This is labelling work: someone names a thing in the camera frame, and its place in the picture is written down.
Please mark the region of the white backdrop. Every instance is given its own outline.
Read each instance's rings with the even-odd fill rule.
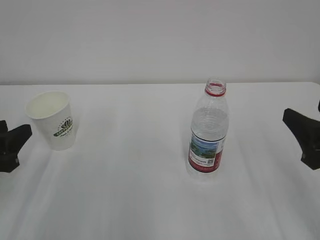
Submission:
[[[320,79],[320,0],[2,0],[0,83]]]

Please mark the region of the green logo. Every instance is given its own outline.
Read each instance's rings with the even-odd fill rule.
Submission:
[[[63,137],[69,135],[73,128],[73,121],[70,116],[68,116],[64,121],[59,125],[58,131],[53,134],[55,137]]]

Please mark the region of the paper cup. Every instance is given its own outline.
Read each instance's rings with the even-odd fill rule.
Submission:
[[[53,150],[65,150],[74,144],[75,130],[66,93],[41,93],[26,105],[25,113]]]

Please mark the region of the white table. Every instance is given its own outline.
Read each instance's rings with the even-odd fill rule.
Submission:
[[[75,145],[52,151],[32,126],[20,166],[0,177],[1,240],[319,240],[320,171],[282,122],[320,120],[310,82],[227,85],[230,127],[219,172],[185,168],[204,84],[0,86],[0,118],[30,123],[27,101],[71,97]]]

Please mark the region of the clear plastic bottle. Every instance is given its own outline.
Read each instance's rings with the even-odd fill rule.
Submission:
[[[209,78],[204,92],[192,117],[186,161],[189,174],[201,181],[211,179],[217,172],[229,127],[226,84]]]

